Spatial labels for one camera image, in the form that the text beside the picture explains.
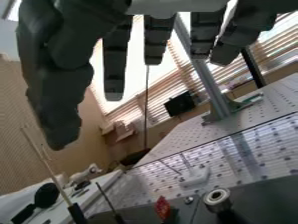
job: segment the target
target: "metal rod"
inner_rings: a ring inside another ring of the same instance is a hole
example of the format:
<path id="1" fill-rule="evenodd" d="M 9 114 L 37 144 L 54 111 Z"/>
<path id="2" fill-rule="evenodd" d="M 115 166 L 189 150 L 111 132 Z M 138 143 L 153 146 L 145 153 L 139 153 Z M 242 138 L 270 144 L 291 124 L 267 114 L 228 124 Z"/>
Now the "metal rod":
<path id="1" fill-rule="evenodd" d="M 191 169 L 191 165 L 189 163 L 189 161 L 186 160 L 185 156 L 183 156 L 183 153 L 179 154 L 181 158 L 182 158 L 182 161 L 183 161 L 183 164 L 185 166 L 187 167 L 187 169 L 190 170 Z"/>
<path id="2" fill-rule="evenodd" d="M 189 56 L 189 60 L 193 64 L 194 70 L 199 76 L 199 79 L 202 81 L 203 87 L 206 89 L 206 92 L 208 94 L 210 97 L 210 101 L 211 104 L 214 106 L 214 109 L 216 111 L 216 114 L 219 116 L 219 118 L 224 118 L 230 115 L 230 110 L 228 110 L 228 106 L 227 103 L 220 95 L 220 90 L 216 86 L 216 83 L 212 79 L 212 75 L 208 71 L 208 68 L 206 66 L 206 63 L 203 60 L 193 60 L 191 56 L 190 56 L 190 36 L 183 24 L 183 21 L 179 17 L 179 15 L 177 14 L 175 17 L 175 23 L 174 23 L 174 30 L 177 33 L 177 36 L 179 38 L 182 47 L 185 49 L 185 52 Z"/>
<path id="3" fill-rule="evenodd" d="M 181 173 L 179 173 L 179 171 L 178 170 L 175 170 L 174 168 L 171 168 L 165 162 L 162 162 L 162 160 L 158 160 L 171 171 L 174 171 L 178 175 L 182 175 Z"/>
<path id="4" fill-rule="evenodd" d="M 244 47 L 242 50 L 240 50 L 240 54 L 242 54 L 242 57 L 244 59 L 244 63 L 248 67 L 248 71 L 250 71 L 250 74 L 252 76 L 252 79 L 254 79 L 254 83 L 259 88 L 262 88 L 263 86 L 266 86 L 266 81 L 263 79 L 263 76 L 262 76 L 262 73 L 259 71 L 259 68 L 258 68 L 258 64 L 254 60 L 254 56 L 250 52 L 250 49 L 248 47 Z"/>
<path id="5" fill-rule="evenodd" d="M 109 201 L 109 198 L 107 198 L 107 196 L 106 196 L 106 194 L 105 194 L 105 192 L 103 192 L 103 190 L 102 190 L 102 188 L 101 188 L 101 186 L 99 186 L 99 184 L 95 182 L 95 186 L 97 186 L 97 188 L 98 188 L 98 190 L 99 190 L 99 193 L 102 194 L 102 196 L 103 196 L 103 198 L 105 198 L 105 201 L 107 202 L 107 204 L 109 204 L 109 207 L 110 207 L 110 209 L 111 209 L 111 212 L 114 213 L 114 215 L 117 215 L 117 213 L 115 213 L 115 210 L 114 210 L 114 207 L 113 207 L 113 205 L 111 205 L 111 203 L 110 203 L 110 201 Z"/>
<path id="6" fill-rule="evenodd" d="M 33 140 L 32 140 L 32 138 L 30 138 L 30 136 L 29 136 L 29 134 L 26 133 L 26 131 L 25 131 L 24 128 L 21 128 L 21 133 L 22 133 L 22 135 L 25 136 L 25 139 L 26 139 L 26 141 L 29 142 L 29 144 L 30 144 L 30 146 L 32 146 L 32 148 L 33 148 L 33 150 L 34 150 L 37 157 L 40 158 L 40 161 L 41 161 L 41 163 L 42 163 L 42 165 L 44 165 L 44 167 L 45 167 L 45 170 L 46 170 L 47 173 L 49 173 L 49 176 L 50 176 L 50 178 L 51 178 L 51 180 L 53 180 L 53 183 L 55 184 L 55 186 L 57 186 L 57 188 L 58 188 L 59 194 L 61 194 L 61 196 L 62 196 L 62 198 L 63 198 L 63 200 L 65 200 L 67 206 L 70 207 L 73 204 L 71 204 L 71 202 L 70 202 L 70 200 L 69 200 L 69 198 L 67 198 L 66 193 L 63 192 L 63 190 L 62 190 L 62 188 L 61 188 L 61 186 L 59 186 L 59 184 L 58 184 L 58 181 L 57 181 L 57 178 L 54 177 L 54 173 L 53 173 L 53 171 L 51 171 L 51 169 L 50 169 L 50 166 L 49 166 L 49 164 L 47 164 L 47 162 L 46 162 L 44 156 L 41 155 L 41 152 L 40 152 L 40 150 L 38 150 L 38 148 L 37 148 L 37 146 L 36 146 L 36 144 L 34 144 L 34 142 L 33 142 Z"/>

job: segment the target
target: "beige wall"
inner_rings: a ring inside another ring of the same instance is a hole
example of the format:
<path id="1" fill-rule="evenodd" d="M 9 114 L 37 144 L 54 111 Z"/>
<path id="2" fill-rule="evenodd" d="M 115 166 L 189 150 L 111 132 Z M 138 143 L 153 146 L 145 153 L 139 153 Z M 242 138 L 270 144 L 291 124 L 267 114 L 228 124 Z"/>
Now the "beige wall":
<path id="1" fill-rule="evenodd" d="M 294 72 L 298 71 L 298 62 L 292 62 L 282 68 L 276 68 L 275 70 L 270 71 L 267 75 L 264 75 L 264 79 L 267 84 L 271 82 L 284 78 L 286 76 L 291 75 Z M 231 99 L 240 97 L 242 95 L 247 94 L 248 92 L 256 89 L 254 81 L 247 82 L 232 91 L 228 92 L 227 96 Z M 162 137 L 170 132 L 170 130 L 175 127 L 179 122 L 186 121 L 187 119 L 193 118 L 194 116 L 204 113 L 210 109 L 210 104 L 203 103 L 196 106 L 190 112 L 183 113 L 179 118 L 170 118 L 161 124 L 155 125 L 154 127 L 149 128 L 147 130 L 147 145 L 150 148 L 155 146 L 155 144 L 161 141 Z M 115 160 L 122 159 L 129 153 L 137 152 L 142 150 L 142 133 L 129 137 L 126 140 L 122 140 L 113 146 L 109 146 L 109 149 L 113 153 L 113 158 Z"/>
<path id="2" fill-rule="evenodd" d="M 20 132 L 20 127 L 28 124 L 28 131 L 36 144 L 44 143 L 24 96 L 25 88 L 20 63 L 6 62 L 0 58 L 0 195 L 47 177 L 42 164 Z M 53 159 L 54 172 L 63 171 L 67 175 L 85 169 L 93 162 L 103 169 L 110 163 L 98 129 L 99 111 L 89 90 L 78 110 L 82 118 L 79 139 L 62 151 L 46 150 Z"/>

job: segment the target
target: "black cable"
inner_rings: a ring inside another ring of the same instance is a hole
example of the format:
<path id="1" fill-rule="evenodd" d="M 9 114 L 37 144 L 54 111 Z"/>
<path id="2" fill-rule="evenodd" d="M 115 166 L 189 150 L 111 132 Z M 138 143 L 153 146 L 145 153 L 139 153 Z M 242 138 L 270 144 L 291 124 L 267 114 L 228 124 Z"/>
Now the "black cable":
<path id="1" fill-rule="evenodd" d="M 145 105 L 143 105 L 143 150 L 147 148 L 147 131 L 146 131 L 146 118 L 147 118 L 147 85 L 149 85 L 149 65 L 146 65 L 146 85 L 145 85 Z"/>

